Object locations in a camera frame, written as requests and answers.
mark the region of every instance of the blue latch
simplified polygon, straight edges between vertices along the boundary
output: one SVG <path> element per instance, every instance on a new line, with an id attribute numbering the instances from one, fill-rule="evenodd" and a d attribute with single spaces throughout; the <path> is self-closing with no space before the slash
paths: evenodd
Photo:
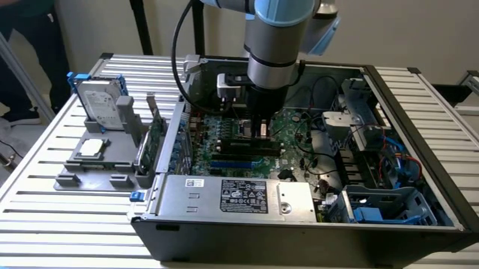
<path id="1" fill-rule="evenodd" d="M 129 194 L 129 201 L 132 203 L 144 202 L 144 193 L 143 192 L 132 192 L 132 194 Z"/>
<path id="2" fill-rule="evenodd" d="M 352 212 L 357 222 L 383 223 L 381 212 L 376 207 L 357 207 Z"/>
<path id="3" fill-rule="evenodd" d="M 75 79 L 76 80 L 89 80 L 91 75 L 89 74 L 76 74 Z"/>

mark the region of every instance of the screw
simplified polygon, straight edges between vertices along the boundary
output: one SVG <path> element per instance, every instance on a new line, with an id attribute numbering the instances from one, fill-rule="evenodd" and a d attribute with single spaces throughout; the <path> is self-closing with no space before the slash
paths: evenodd
<path id="1" fill-rule="evenodd" d="M 352 119 L 353 122 L 360 123 L 360 118 L 359 117 L 353 116 L 351 119 Z"/>

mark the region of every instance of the power supply label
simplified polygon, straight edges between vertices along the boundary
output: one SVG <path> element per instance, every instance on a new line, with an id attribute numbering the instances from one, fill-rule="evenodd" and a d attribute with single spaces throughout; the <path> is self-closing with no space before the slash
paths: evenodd
<path id="1" fill-rule="evenodd" d="M 264 181 L 221 180 L 223 212 L 268 214 L 267 183 Z"/>

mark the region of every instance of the capacitor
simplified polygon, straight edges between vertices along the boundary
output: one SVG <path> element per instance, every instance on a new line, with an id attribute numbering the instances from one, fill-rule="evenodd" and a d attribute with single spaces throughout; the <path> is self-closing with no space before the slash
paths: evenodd
<path id="1" fill-rule="evenodd" d="M 291 120 L 292 120 L 292 122 L 300 122 L 300 117 L 299 116 L 292 116 L 291 117 Z"/>

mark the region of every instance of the computer chassis side panel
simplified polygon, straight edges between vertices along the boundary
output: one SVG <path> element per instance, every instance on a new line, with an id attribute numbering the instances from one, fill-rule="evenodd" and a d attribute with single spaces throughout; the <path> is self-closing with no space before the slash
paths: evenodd
<path id="1" fill-rule="evenodd" d="M 161 261 L 281 266 L 403 268 L 464 233 L 300 225 L 161 222 L 132 226 Z"/>
<path id="2" fill-rule="evenodd" d="M 451 206 L 459 222 L 464 226 L 465 231 L 471 233 L 468 237 L 463 238 L 463 240 L 457 241 L 456 244 L 448 248 L 448 251 L 459 251 L 479 241 L 477 214 L 465 200 L 465 197 L 453 183 L 443 165 L 440 164 L 436 155 L 427 145 L 423 136 L 413 126 L 413 123 L 407 116 L 388 86 L 385 85 L 377 70 L 373 66 L 364 66 L 364 73 L 372 78 L 373 86 L 380 95 L 379 97 L 385 102 L 385 106 L 388 107 L 392 117 L 397 123 L 396 128 L 399 127 L 403 131 L 407 140 L 411 143 L 412 149 L 419 156 L 423 168 L 428 171 L 431 179 L 437 186 L 447 204 Z"/>

